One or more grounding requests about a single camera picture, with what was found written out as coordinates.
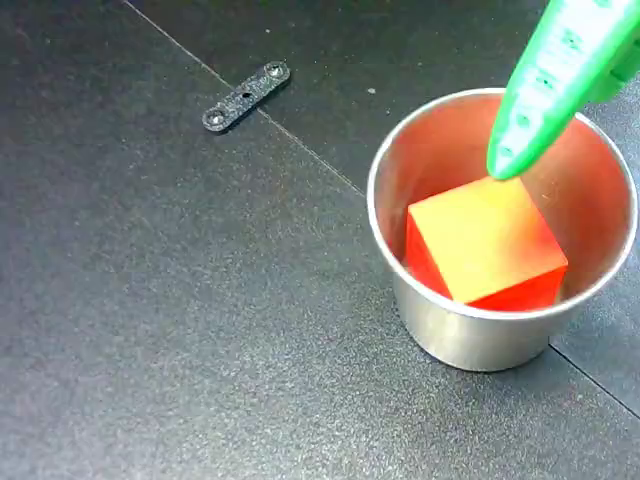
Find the dark gray table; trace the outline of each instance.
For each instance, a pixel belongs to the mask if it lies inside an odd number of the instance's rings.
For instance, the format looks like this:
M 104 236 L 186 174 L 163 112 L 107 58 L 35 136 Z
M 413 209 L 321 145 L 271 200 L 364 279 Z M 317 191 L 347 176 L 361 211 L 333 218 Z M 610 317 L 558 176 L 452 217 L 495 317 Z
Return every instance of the dark gray table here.
M 415 346 L 288 131 L 205 132 L 227 87 L 128 6 L 36 3 L 0 9 L 0 478 L 638 477 L 637 417 L 554 350 Z
M 361 191 L 381 139 L 419 105 L 504 86 L 546 0 L 133 0 L 232 84 L 272 58 L 295 82 L 266 111 Z M 640 179 L 640 78 L 586 109 Z M 640 413 L 640 246 L 553 345 Z

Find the wooden block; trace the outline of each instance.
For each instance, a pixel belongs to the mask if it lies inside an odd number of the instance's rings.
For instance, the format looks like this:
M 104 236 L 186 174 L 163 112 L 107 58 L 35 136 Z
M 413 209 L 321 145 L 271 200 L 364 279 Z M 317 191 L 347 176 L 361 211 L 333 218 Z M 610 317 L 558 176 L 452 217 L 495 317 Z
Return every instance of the wooden block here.
M 487 310 L 552 305 L 567 259 L 520 179 L 484 178 L 409 206 L 413 276 Z

